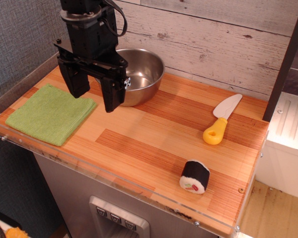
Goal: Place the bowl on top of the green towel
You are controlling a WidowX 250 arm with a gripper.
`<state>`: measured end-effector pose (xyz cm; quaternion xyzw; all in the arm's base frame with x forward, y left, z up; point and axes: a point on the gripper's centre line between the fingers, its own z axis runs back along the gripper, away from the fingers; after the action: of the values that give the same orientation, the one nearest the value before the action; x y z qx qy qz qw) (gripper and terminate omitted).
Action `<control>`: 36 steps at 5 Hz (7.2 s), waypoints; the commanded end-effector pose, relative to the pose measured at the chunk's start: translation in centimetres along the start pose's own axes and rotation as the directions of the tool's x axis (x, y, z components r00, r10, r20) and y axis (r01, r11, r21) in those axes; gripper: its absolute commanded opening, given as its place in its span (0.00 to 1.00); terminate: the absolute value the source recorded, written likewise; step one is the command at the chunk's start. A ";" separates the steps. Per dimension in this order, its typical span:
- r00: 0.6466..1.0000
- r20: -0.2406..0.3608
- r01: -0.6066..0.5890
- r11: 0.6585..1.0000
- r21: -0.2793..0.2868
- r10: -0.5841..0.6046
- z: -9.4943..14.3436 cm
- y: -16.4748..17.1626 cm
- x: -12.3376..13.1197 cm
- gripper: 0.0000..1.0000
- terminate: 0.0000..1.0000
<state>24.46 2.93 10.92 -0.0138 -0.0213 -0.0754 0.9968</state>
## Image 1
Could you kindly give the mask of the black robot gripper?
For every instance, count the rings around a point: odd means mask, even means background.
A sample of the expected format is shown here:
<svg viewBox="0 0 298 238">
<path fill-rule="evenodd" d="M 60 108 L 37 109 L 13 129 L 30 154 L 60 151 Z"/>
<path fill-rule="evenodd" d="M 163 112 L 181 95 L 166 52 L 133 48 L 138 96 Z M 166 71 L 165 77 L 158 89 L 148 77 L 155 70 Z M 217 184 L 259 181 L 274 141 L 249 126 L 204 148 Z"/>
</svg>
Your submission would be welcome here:
<svg viewBox="0 0 298 238">
<path fill-rule="evenodd" d="M 90 26 L 67 23 L 70 38 L 58 38 L 54 45 L 59 50 L 58 64 L 69 92 L 79 98 L 90 90 L 88 76 L 100 80 L 107 113 L 125 101 L 128 85 L 127 61 L 116 47 L 116 24 L 97 22 Z"/>
</svg>

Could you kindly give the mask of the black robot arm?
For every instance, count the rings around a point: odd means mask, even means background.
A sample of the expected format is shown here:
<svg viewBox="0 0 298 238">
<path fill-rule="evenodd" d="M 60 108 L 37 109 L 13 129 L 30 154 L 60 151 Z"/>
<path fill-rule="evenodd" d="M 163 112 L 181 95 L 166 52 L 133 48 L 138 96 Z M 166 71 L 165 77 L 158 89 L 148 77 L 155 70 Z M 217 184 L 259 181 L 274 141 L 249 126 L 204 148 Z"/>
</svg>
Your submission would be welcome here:
<svg viewBox="0 0 298 238">
<path fill-rule="evenodd" d="M 62 77 L 75 98 L 90 90 L 89 76 L 98 79 L 105 110 L 110 113 L 124 103 L 130 85 L 128 62 L 116 51 L 128 24 L 124 21 L 119 34 L 115 12 L 124 13 L 111 0 L 63 0 L 61 7 L 69 34 L 69 39 L 54 42 Z"/>
</svg>

